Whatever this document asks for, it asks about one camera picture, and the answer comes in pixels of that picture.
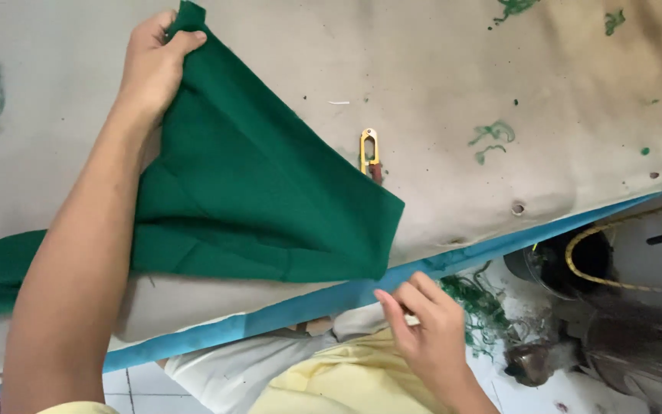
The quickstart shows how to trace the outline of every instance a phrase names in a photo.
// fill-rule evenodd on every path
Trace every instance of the green felt fabric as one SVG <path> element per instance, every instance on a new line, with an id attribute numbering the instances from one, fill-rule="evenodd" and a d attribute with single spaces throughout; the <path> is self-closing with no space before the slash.
<path id="1" fill-rule="evenodd" d="M 185 59 L 161 154 L 141 176 L 132 269 L 289 282 L 382 277 L 403 202 L 327 146 L 204 19 L 182 2 L 170 27 L 169 37 L 203 30 L 208 40 Z M 44 234 L 0 240 L 0 313 L 11 311 Z"/>

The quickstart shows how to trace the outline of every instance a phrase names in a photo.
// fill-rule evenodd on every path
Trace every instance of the hand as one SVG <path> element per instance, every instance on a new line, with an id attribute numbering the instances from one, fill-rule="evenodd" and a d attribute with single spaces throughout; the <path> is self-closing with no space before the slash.
<path id="1" fill-rule="evenodd" d="M 473 377 L 465 360 L 464 310 L 436 282 L 415 272 L 392 295 L 377 289 L 374 296 L 382 304 L 398 351 L 439 399 Z M 401 305 L 418 317 L 420 325 L 408 326 Z"/>
<path id="2" fill-rule="evenodd" d="M 170 10 L 134 28 L 126 47 L 118 105 L 158 118 L 175 98 L 183 58 L 206 42 L 206 33 L 180 31 L 165 44 L 166 30 L 174 21 L 175 10 Z"/>

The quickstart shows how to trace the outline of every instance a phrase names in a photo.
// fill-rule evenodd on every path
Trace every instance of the yellow thread snips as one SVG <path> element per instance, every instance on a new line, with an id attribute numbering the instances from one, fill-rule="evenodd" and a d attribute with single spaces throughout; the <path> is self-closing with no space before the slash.
<path id="1" fill-rule="evenodd" d="M 374 146 L 374 156 L 367 159 L 364 143 L 371 140 Z M 368 128 L 362 131 L 362 137 L 359 138 L 359 169 L 364 175 L 368 173 L 377 184 L 382 184 L 382 164 L 380 163 L 380 145 L 377 142 L 377 131 Z"/>

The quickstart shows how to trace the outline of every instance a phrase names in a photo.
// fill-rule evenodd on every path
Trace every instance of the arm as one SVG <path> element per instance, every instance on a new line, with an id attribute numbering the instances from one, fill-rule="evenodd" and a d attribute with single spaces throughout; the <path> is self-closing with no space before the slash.
<path id="1" fill-rule="evenodd" d="M 175 12 L 137 26 L 117 99 L 24 278 L 7 337 L 2 404 L 32 413 L 104 401 L 102 367 L 129 272 L 143 144 L 204 33 L 162 44 Z"/>
<path id="2" fill-rule="evenodd" d="M 464 310 L 423 272 L 415 272 L 393 295 L 376 290 L 395 343 L 410 370 L 457 414 L 498 414 L 466 364 Z M 405 322 L 407 307 L 420 325 Z"/>

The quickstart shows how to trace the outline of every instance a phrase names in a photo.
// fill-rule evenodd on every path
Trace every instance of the blue edge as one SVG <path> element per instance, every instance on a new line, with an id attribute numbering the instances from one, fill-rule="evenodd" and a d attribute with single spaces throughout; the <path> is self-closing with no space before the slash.
<path id="1" fill-rule="evenodd" d="M 215 324 L 197 326 L 184 332 L 162 335 L 143 343 L 107 353 L 104 372 L 117 371 L 150 361 L 172 357 L 179 353 L 196 351 L 228 343 L 301 322 L 338 314 L 348 309 L 372 304 L 375 289 L 391 292 L 407 280 L 416 270 L 438 279 L 462 269 L 470 268 L 490 259 L 573 230 L 584 224 L 609 216 L 621 210 L 657 197 L 649 194 L 629 201 L 612 204 L 561 220 L 518 231 L 492 240 L 482 241 L 467 248 L 451 250 L 428 259 L 402 264 L 387 270 L 379 281 L 348 281 L 316 292 L 267 306 L 247 315 L 235 315 Z"/>

